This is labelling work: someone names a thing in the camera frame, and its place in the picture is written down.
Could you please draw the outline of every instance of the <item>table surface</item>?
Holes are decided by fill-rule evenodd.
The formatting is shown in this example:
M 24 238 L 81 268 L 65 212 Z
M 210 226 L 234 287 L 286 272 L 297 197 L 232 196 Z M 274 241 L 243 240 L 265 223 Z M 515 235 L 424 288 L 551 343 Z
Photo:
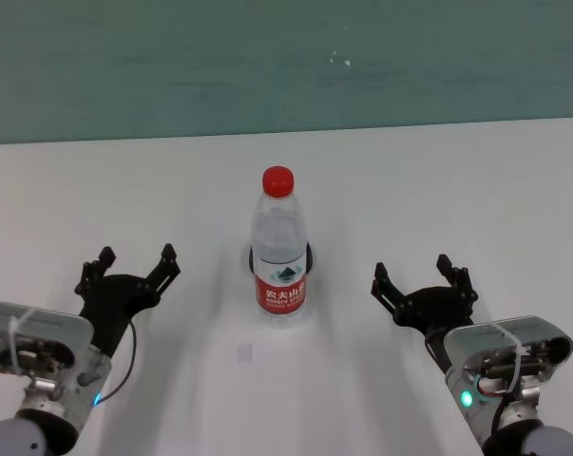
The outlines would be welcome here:
M 316 254 L 309 311 L 281 330 L 245 266 L 276 163 Z M 374 264 L 409 292 L 443 283 L 448 253 L 475 321 L 536 314 L 573 338 L 573 119 L 0 146 L 0 300 L 78 313 L 83 261 L 110 245 L 113 273 L 146 275 L 166 242 L 182 274 L 71 455 L 480 455 L 423 337 L 371 297 Z M 0 420 L 25 384 L 0 376 Z M 573 432 L 573 355 L 540 413 Z

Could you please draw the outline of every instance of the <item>teal wall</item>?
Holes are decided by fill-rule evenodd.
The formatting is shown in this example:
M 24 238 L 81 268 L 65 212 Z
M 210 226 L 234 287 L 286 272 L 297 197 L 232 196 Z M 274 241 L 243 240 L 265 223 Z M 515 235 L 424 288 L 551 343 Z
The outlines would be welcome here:
M 0 0 L 0 143 L 567 116 L 573 0 Z

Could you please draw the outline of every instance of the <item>green led light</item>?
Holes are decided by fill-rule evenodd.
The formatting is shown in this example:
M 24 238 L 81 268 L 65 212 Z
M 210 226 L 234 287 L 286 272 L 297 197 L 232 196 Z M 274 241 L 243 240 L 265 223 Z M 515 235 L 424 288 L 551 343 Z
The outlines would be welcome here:
M 472 402 L 474 402 L 472 393 L 469 392 L 467 389 L 464 389 L 461 393 L 461 405 L 467 409 L 468 407 L 471 407 Z

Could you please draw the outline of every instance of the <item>water bottle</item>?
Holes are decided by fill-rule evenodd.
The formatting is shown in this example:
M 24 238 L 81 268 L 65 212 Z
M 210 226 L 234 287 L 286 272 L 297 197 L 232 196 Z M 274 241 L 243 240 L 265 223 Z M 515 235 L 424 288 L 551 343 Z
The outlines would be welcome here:
M 290 169 L 273 166 L 263 174 L 262 183 L 252 223 L 257 301 L 269 315 L 291 315 L 305 302 L 305 221 Z

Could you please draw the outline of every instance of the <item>bottle base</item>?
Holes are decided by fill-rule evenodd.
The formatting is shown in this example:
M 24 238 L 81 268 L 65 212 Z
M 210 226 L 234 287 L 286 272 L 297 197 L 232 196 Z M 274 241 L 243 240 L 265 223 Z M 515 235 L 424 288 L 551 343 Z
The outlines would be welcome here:
M 305 320 L 308 313 L 309 306 L 307 305 L 307 299 L 303 301 L 298 309 L 290 313 L 271 313 L 258 305 L 258 315 L 263 323 L 277 330 L 287 330 L 298 326 Z

